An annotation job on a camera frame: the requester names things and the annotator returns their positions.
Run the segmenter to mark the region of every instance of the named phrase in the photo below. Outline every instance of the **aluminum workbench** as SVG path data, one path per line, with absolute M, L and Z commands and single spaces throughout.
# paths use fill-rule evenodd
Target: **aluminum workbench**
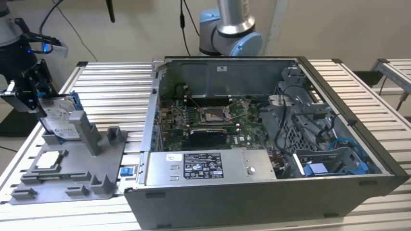
M 310 61 L 358 115 L 366 127 L 411 175 L 411 124 L 379 98 L 342 63 Z M 122 166 L 139 164 L 140 141 L 152 83 L 151 63 L 88 63 L 76 67 L 60 93 L 75 90 L 90 121 L 106 130 L 127 130 Z M 9 193 L 37 155 L 44 132 L 37 125 L 0 177 L 0 230 L 138 230 L 139 224 L 122 191 L 131 180 L 119 180 L 110 200 L 9 205 Z M 411 180 L 388 196 L 368 199 L 344 218 L 248 225 L 210 230 L 411 230 Z
M 411 59 L 378 59 L 372 71 L 379 71 L 408 94 L 411 93 Z

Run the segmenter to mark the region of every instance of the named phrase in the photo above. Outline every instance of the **blue cable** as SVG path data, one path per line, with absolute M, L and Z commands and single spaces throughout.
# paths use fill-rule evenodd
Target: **blue cable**
M 354 146 L 356 147 L 359 153 L 360 153 L 360 159 L 363 158 L 363 152 L 362 152 L 362 148 L 359 147 L 359 145 L 355 143 L 355 141 L 352 139 L 348 139 L 348 138 L 339 138 L 336 139 L 331 144 L 330 144 L 330 147 L 328 147 L 328 150 L 332 149 L 334 145 L 339 142 L 339 141 L 347 141 L 350 143 L 354 144 Z

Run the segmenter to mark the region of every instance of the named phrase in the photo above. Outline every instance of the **hard drive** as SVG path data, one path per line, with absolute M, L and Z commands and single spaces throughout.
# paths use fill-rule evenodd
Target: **hard drive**
M 83 110 L 80 99 L 74 92 L 52 98 L 39 98 L 47 117 L 40 122 L 50 134 L 55 134 L 63 140 L 79 140 L 80 136 L 75 125 L 68 122 L 68 117 L 75 110 Z

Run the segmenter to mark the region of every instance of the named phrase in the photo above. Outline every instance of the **power supply label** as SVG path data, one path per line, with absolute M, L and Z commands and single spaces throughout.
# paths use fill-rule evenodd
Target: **power supply label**
M 184 154 L 184 178 L 188 180 L 224 178 L 222 154 Z

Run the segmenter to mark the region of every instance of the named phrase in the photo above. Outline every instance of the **open computer tower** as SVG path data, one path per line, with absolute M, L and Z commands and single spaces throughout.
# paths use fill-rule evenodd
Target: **open computer tower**
M 408 175 L 304 57 L 154 62 L 143 229 L 343 217 Z

